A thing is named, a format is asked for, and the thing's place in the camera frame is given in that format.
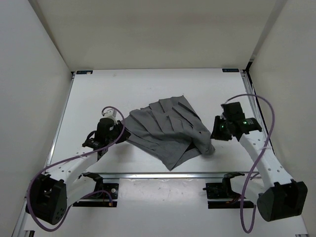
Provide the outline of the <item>grey pleated skirt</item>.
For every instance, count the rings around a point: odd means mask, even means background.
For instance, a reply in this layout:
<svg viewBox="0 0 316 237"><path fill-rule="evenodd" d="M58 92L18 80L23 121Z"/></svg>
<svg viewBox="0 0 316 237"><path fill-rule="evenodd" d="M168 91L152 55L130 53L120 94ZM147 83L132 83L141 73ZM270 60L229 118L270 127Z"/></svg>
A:
<svg viewBox="0 0 316 237"><path fill-rule="evenodd" d="M169 171L215 152L210 131L184 96L130 111L125 127L131 134L129 143L158 158Z"/></svg>

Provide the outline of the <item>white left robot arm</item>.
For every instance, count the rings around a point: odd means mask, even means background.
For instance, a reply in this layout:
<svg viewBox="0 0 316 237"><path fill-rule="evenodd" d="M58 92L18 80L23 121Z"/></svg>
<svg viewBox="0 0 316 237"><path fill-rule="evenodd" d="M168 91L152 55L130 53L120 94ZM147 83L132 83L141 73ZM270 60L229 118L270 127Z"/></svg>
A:
<svg viewBox="0 0 316 237"><path fill-rule="evenodd" d="M51 225L65 217L69 207L86 195L102 195L102 178L87 169L96 164L109 147L125 142L130 132L113 118L102 118L95 131L88 134L82 150L72 160L50 165L30 184L26 212Z"/></svg>

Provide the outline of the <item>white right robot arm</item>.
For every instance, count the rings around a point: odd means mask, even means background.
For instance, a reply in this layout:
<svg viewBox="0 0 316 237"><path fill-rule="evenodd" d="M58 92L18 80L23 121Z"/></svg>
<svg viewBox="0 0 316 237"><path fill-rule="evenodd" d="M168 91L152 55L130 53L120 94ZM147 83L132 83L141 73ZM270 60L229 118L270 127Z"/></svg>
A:
<svg viewBox="0 0 316 237"><path fill-rule="evenodd" d="M236 138L255 161L262 183L249 180L244 187L246 176L239 172L225 174L222 193L227 197L244 194L267 221L274 221L301 215L308 188L304 182L296 182L281 166L280 162L264 145L265 134L255 118L246 118L239 102L223 104L223 113L214 120L211 138L229 141Z"/></svg>

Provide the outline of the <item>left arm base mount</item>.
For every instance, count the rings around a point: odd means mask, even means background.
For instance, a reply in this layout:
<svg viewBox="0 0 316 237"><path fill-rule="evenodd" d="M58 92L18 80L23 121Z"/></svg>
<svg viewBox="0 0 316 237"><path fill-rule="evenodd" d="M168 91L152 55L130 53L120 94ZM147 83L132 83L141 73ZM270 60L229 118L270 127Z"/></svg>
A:
<svg viewBox="0 0 316 237"><path fill-rule="evenodd" d="M84 198L74 202L74 207L117 207L119 196L118 181L106 181L101 175L91 172L83 173L79 176L79 180L82 178L93 181L94 188Z"/></svg>

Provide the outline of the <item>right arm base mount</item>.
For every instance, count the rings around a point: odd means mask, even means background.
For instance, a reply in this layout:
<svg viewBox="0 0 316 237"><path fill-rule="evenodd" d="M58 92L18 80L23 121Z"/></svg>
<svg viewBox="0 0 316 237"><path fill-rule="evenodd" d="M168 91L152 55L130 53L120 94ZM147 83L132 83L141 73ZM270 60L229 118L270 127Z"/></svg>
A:
<svg viewBox="0 0 316 237"><path fill-rule="evenodd" d="M240 208L240 194L232 191L231 179L243 177L244 173L227 173L221 182L209 182L203 188L207 195L208 209L238 209Z"/></svg>

